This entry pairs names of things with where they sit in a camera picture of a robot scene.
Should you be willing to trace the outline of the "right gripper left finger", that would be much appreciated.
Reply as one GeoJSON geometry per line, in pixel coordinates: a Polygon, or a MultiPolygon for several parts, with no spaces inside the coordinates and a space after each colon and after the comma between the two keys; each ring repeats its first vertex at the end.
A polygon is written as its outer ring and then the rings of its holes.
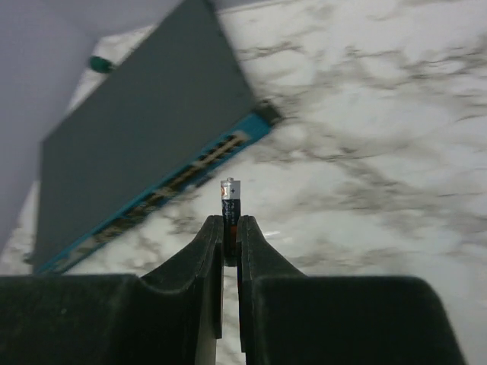
{"type": "Polygon", "coordinates": [[[1,279],[3,364],[214,364],[222,219],[143,276],[1,279]]]}

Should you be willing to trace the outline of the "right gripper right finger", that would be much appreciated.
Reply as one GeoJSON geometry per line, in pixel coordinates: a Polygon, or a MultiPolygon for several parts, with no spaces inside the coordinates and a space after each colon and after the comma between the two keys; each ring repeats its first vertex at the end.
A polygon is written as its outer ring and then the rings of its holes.
{"type": "Polygon", "coordinates": [[[463,364],[433,288],[413,276],[308,276],[237,228],[240,343],[248,364],[463,364]]]}

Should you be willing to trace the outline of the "small grey battery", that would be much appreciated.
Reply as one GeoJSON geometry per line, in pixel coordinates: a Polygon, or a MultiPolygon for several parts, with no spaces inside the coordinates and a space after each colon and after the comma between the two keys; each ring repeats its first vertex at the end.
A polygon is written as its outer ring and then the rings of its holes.
{"type": "Polygon", "coordinates": [[[221,181],[221,207],[224,263],[234,267],[237,265],[237,225],[241,214],[240,180],[229,177],[221,181]]]}

